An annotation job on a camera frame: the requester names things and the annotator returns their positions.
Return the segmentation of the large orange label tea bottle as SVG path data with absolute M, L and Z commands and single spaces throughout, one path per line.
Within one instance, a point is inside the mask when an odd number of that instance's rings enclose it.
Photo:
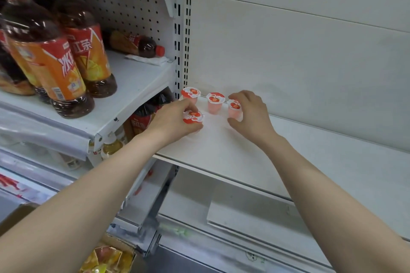
M 100 25 L 84 0 L 56 0 L 53 13 L 62 26 L 76 65 L 94 98 L 107 98 L 117 91 L 105 52 Z
M 76 66 L 67 37 L 46 10 L 3 9 L 10 46 L 34 73 L 54 110 L 65 119 L 91 113 L 95 107 Z
M 21 69 L 10 53 L 1 20 L 1 10 L 6 3 L 6 0 L 0 0 L 0 89 L 19 96 L 36 96 L 41 102 L 50 105 L 45 90 L 32 85 L 34 78 L 29 69 Z

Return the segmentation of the yellow snack packets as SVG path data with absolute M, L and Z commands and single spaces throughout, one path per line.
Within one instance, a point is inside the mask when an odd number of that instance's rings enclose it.
M 130 273 L 134 254 L 113 246 L 96 247 L 78 273 Z

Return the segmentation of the person's right hand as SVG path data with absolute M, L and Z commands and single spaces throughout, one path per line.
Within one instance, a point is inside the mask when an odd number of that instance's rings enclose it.
M 249 90 L 242 90 L 229 95 L 229 99 L 237 99 L 242 105 L 242 120 L 245 131 L 238 132 L 247 140 L 264 150 L 279 135 L 271 124 L 266 104 L 262 98 Z

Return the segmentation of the dark bottle red label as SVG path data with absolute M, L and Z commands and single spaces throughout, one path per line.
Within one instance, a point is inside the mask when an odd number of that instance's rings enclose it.
M 139 106 L 130 116 L 130 122 L 134 135 L 141 134 L 147 129 L 154 119 L 157 111 L 164 105 L 174 101 L 173 93 L 169 87 L 161 90 L 148 101 Z

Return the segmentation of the person's right forearm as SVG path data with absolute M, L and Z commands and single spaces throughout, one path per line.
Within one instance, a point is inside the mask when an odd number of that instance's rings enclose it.
M 410 246 L 284 137 L 263 151 L 336 273 L 410 273 Z

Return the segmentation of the person's left hand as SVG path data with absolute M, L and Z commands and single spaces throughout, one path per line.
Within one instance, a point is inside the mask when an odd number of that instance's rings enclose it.
M 196 105 L 188 99 L 174 101 L 159 109 L 143 135 L 156 151 L 190 134 L 182 133 L 183 113 L 198 112 Z

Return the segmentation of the person's left forearm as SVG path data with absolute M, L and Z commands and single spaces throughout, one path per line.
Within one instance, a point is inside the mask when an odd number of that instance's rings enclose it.
M 145 131 L 0 236 L 0 273 L 76 273 L 162 139 Z

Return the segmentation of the white metal pegboard shelf rack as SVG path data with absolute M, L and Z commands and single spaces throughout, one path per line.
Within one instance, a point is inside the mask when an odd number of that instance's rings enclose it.
M 187 34 L 188 0 L 171 0 L 169 16 L 165 0 L 85 0 L 103 30 L 117 29 L 152 37 L 165 47 L 172 63 L 158 67 L 125 58 L 125 53 L 107 50 L 112 73 L 117 82 L 114 95 L 95 99 L 94 110 L 78 119 L 64 119 L 50 105 L 34 96 L 18 96 L 0 90 L 0 105 L 49 118 L 90 136 L 100 150 L 110 132 L 117 131 L 143 103 L 169 87 L 179 97 L 183 88 L 184 49 Z M 42 204 L 61 189 L 99 164 L 96 153 L 85 161 L 12 137 L 0 142 L 0 223 L 18 205 Z

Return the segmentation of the white shelf board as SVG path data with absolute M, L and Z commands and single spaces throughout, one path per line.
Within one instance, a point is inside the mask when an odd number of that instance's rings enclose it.
M 410 241 L 410 153 L 268 114 L 250 91 L 229 95 L 242 121 L 206 113 L 203 128 L 157 154 L 252 192 L 293 202 L 300 212 L 321 205 L 356 212 L 360 204 Z

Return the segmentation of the white paper slip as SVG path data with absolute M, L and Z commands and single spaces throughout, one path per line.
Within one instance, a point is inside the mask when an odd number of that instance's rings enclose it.
M 164 66 L 167 63 L 172 63 L 172 61 L 166 57 L 143 58 L 136 55 L 125 55 L 125 58 L 158 67 Z

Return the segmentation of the pink jelly cup red lid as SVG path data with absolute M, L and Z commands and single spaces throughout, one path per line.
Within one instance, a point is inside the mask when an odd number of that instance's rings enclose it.
M 196 104 L 200 96 L 201 91 L 194 87 L 185 87 L 181 90 L 182 99 L 188 99 L 192 102 L 192 104 Z
M 217 115 L 225 102 L 225 96 L 219 92 L 211 92 L 207 94 L 208 112 L 212 115 Z
M 192 110 L 187 110 L 183 113 L 183 121 L 186 124 L 203 123 L 203 115 L 200 111 L 194 112 Z
M 242 105 L 237 99 L 228 99 L 228 118 L 240 121 L 242 119 Z

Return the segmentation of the small orange label tea bottle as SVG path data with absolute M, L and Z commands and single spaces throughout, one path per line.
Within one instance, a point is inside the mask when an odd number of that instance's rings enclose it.
M 145 35 L 123 33 L 118 30 L 105 30 L 102 32 L 102 39 L 106 48 L 121 53 L 143 58 L 162 58 L 165 56 L 165 48 Z

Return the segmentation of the clear plastic price rail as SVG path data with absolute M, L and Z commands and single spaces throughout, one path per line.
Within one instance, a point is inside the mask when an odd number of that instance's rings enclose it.
M 53 149 L 83 161 L 89 152 L 90 136 L 84 131 L 1 105 L 0 134 Z

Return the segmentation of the yellow drink bottle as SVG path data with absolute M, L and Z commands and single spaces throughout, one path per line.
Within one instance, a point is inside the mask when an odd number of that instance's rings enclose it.
M 125 144 L 117 138 L 115 132 L 110 132 L 103 141 L 103 145 L 101 148 L 102 160 L 108 159 L 113 154 L 122 149 L 124 146 Z

